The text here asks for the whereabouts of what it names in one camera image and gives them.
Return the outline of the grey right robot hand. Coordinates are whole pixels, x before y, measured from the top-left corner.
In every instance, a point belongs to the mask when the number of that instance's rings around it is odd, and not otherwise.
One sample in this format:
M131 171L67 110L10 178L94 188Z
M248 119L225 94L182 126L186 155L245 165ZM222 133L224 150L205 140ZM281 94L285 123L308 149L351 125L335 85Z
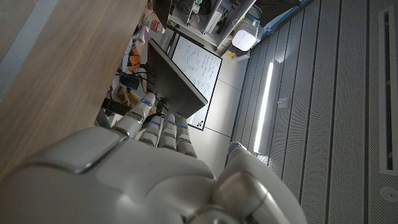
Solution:
M112 128L74 133L1 181L2 223L305 223L292 192L240 142L219 177L185 119L144 120L148 93Z

